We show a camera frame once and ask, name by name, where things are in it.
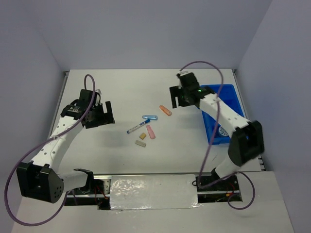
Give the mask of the orange eraser stick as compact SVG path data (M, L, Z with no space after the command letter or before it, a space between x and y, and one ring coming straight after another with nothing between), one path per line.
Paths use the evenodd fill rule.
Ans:
M172 112L166 108L164 105L160 105L159 106L160 110L163 111L167 116L171 116L172 115Z

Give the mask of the light blue clip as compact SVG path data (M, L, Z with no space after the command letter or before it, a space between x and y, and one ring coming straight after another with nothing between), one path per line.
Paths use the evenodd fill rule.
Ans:
M143 115L142 118L143 119L149 119L149 120L158 120L157 115Z

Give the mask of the blue white marker pen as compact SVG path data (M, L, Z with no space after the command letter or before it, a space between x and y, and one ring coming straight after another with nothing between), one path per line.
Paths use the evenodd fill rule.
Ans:
M136 131L137 129L141 128L142 126L148 124L149 122L150 122L150 119L147 119L147 120L145 120L145 121L139 123L138 125L136 125L136 126L130 128L130 129L127 130L126 132L127 132L128 134L130 134L130 133Z

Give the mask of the blue patterned tape roll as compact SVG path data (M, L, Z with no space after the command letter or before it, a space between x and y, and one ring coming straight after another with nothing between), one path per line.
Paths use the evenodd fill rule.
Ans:
M222 126L219 125L218 130L217 130L217 136L218 137L229 137L229 134Z

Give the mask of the pink eraser stick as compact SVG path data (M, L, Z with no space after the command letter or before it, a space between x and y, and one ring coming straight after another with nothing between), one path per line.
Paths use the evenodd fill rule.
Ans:
M150 137L151 139L155 139L156 136L155 136L155 133L154 133L154 131L152 130L151 126L150 126L150 125L147 125L147 126L146 126L146 129L147 129L147 132L148 132L148 134L149 134L149 137Z

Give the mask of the small tan eraser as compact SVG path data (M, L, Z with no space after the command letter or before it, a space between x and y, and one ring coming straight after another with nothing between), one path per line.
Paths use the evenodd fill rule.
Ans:
M140 137L141 140L143 140L146 137L146 134L142 133L139 137Z

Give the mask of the grey beige eraser block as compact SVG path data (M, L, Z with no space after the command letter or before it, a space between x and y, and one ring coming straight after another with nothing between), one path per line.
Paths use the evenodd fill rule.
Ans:
M139 141L139 140L136 140L135 144L138 145L138 146L141 146L141 147L146 147L146 143L144 143L142 141Z

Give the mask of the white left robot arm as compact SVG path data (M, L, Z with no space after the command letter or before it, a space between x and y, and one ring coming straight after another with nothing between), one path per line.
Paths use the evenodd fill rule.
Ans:
M78 99L68 104L52 133L51 141L30 162L17 167L21 195L27 198L56 203L63 193L79 188L83 193L95 189L92 171L75 168L59 173L60 163L75 137L82 129L113 124L111 103L101 102L101 91L82 89Z

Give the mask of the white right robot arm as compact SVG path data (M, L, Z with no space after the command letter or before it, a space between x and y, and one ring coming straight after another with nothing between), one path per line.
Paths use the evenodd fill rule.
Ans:
M217 92L203 87L194 73L178 72L179 85L170 87L172 107L196 106L215 120L215 126L221 126L230 138L227 156L215 167L211 174L211 184L222 190L228 184L228 178L240 168L264 152L262 125L250 121L235 112L220 98L221 84Z

